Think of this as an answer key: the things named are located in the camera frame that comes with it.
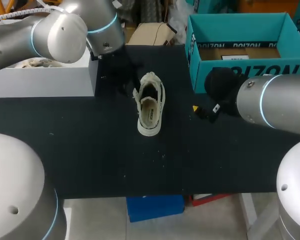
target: tiled floor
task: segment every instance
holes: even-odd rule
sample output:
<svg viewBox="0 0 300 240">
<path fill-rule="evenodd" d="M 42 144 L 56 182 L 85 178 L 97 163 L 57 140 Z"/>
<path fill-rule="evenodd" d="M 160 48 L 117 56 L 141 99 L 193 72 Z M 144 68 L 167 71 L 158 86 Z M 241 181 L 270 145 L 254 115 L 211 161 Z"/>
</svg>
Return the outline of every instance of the tiled floor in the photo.
<svg viewBox="0 0 300 240">
<path fill-rule="evenodd" d="M 253 194 L 259 214 L 274 193 Z M 129 222 L 126 199 L 72 199 L 69 240 L 247 240 L 237 195 L 197 207 L 183 214 L 141 222 Z M 282 240 L 275 225 L 263 240 Z"/>
</svg>

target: brand label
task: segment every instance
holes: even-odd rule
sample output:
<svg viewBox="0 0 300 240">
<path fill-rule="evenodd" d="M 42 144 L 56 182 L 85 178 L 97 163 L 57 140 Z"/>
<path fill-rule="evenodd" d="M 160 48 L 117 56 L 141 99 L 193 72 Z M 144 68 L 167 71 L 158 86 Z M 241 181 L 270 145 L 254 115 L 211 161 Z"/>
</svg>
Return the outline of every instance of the brand label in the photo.
<svg viewBox="0 0 300 240">
<path fill-rule="evenodd" d="M 221 56 L 222 60 L 242 60 L 242 59 L 249 59 L 248 55 L 228 55 L 228 56 Z"/>
<path fill-rule="evenodd" d="M 212 111 L 216 114 L 219 111 L 219 109 L 220 109 L 220 105 L 217 104 L 217 105 L 214 106 L 214 108 L 212 109 Z"/>
<path fill-rule="evenodd" d="M 190 62 L 191 62 L 191 54 L 190 54 L 190 51 L 188 52 L 188 67 L 190 68 Z"/>
<path fill-rule="evenodd" d="M 150 110 L 150 120 L 152 120 L 154 118 L 154 110 L 151 109 Z"/>
<path fill-rule="evenodd" d="M 298 20 L 296 21 L 296 24 L 297 24 L 297 25 L 300 25 L 300 19 L 298 19 Z"/>
<path fill-rule="evenodd" d="M 204 48 L 275 48 L 276 41 L 227 41 L 227 42 L 198 42 L 198 49 Z"/>
<path fill-rule="evenodd" d="M 296 74 L 299 70 L 300 65 L 294 65 L 293 70 L 291 72 L 291 66 L 285 65 L 283 69 L 281 69 L 278 65 L 272 65 L 267 68 L 265 65 L 257 65 L 257 66 L 247 66 L 244 69 L 240 66 L 233 66 L 231 69 L 237 74 L 243 74 L 245 77 L 252 77 L 252 76 L 260 76 L 263 74 L 270 74 L 270 75 L 279 75 L 279 74 Z"/>
<path fill-rule="evenodd" d="M 198 12 L 199 4 L 200 4 L 200 0 L 194 0 L 194 2 L 193 2 L 193 8 L 194 8 L 194 12 L 195 13 Z"/>
<path fill-rule="evenodd" d="M 192 35 L 191 35 L 191 44 L 190 44 L 192 54 L 194 53 L 195 42 L 196 42 L 196 37 L 195 37 L 195 34 L 192 33 Z"/>
</svg>

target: shoe tongue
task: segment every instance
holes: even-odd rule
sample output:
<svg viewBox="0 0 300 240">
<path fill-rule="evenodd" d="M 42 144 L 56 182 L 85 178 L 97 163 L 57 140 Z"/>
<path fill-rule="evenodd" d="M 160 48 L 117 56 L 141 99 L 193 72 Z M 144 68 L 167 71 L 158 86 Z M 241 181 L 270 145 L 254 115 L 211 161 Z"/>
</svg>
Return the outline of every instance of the shoe tongue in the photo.
<svg viewBox="0 0 300 240">
<path fill-rule="evenodd" d="M 142 99 L 140 100 L 141 105 L 142 105 L 142 104 L 144 103 L 144 101 L 146 101 L 146 100 L 151 100 L 151 101 L 157 102 L 157 100 L 154 99 L 153 97 L 146 96 L 145 98 L 142 98 Z"/>
<path fill-rule="evenodd" d="M 152 84 L 148 84 L 143 88 L 141 99 L 145 99 L 147 97 L 150 97 L 151 99 L 154 99 L 155 101 L 158 101 L 158 91 Z"/>
</svg>

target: black table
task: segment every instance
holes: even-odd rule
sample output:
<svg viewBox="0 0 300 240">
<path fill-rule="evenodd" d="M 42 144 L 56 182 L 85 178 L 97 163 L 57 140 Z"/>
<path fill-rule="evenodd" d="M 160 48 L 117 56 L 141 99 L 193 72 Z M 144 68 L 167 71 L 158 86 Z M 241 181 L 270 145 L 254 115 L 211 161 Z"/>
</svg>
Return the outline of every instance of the black table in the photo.
<svg viewBox="0 0 300 240">
<path fill-rule="evenodd" d="M 131 46 L 139 76 L 166 90 L 161 131 L 137 130 L 132 97 L 0 99 L 0 133 L 30 145 L 62 198 L 276 191 L 279 164 L 300 135 L 221 115 L 198 119 L 184 46 Z"/>
</svg>

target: shoe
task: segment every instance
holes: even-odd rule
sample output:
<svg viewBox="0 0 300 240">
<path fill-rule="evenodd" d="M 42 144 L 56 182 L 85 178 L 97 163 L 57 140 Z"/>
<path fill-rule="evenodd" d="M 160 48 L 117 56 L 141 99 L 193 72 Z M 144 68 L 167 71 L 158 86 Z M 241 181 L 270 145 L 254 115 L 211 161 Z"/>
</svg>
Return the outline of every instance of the shoe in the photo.
<svg viewBox="0 0 300 240">
<path fill-rule="evenodd" d="M 162 112 L 166 101 L 165 87 L 154 72 L 149 72 L 140 80 L 140 90 L 133 90 L 133 97 L 139 113 L 137 128 L 147 137 L 159 133 Z"/>
</svg>

